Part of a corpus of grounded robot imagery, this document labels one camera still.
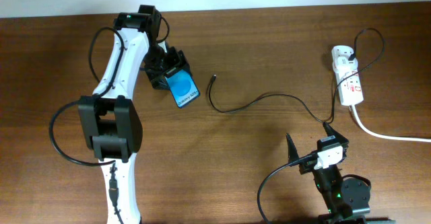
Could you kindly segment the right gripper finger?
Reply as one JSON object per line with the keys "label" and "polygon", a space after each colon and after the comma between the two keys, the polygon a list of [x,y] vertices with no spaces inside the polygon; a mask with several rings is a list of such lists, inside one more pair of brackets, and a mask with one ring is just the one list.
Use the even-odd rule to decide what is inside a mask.
{"label": "right gripper finger", "polygon": [[290,166],[296,165],[296,161],[299,160],[297,148],[289,133],[286,134],[287,146],[288,146],[288,164]]}
{"label": "right gripper finger", "polygon": [[347,143],[348,140],[341,135],[339,132],[337,132],[328,122],[323,123],[323,128],[325,129],[325,132],[327,133],[327,136],[334,136],[336,140],[338,140],[340,143]]}

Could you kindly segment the blue screen smartphone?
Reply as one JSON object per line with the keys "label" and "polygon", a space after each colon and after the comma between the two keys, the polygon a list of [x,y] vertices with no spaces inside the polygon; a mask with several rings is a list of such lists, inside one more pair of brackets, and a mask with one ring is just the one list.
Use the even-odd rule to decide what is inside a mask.
{"label": "blue screen smartphone", "polygon": [[184,69],[176,72],[171,77],[165,77],[165,79],[172,97],[179,108],[184,108],[200,96],[200,91],[191,74]]}

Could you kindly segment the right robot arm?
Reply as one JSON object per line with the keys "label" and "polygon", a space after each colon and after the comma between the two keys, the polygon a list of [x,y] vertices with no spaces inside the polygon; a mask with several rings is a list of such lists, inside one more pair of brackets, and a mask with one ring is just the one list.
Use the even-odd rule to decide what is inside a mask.
{"label": "right robot arm", "polygon": [[318,216],[319,223],[366,223],[370,212],[370,180],[355,174],[341,175],[337,167],[346,157],[349,141],[323,123],[327,133],[317,141],[317,149],[301,157],[290,135],[288,165],[299,167],[300,174],[311,173],[317,190],[323,197],[328,213]]}

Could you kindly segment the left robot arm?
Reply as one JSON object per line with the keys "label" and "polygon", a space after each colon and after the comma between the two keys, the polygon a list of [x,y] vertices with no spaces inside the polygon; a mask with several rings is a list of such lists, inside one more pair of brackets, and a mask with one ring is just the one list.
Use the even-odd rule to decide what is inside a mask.
{"label": "left robot arm", "polygon": [[140,72],[152,87],[167,90],[183,108],[200,96],[181,50],[158,37],[165,21],[153,5],[114,20],[114,46],[103,77],[91,96],[78,102],[86,144],[94,152],[105,181],[108,223],[141,223],[135,193],[135,160],[143,127],[133,105]]}

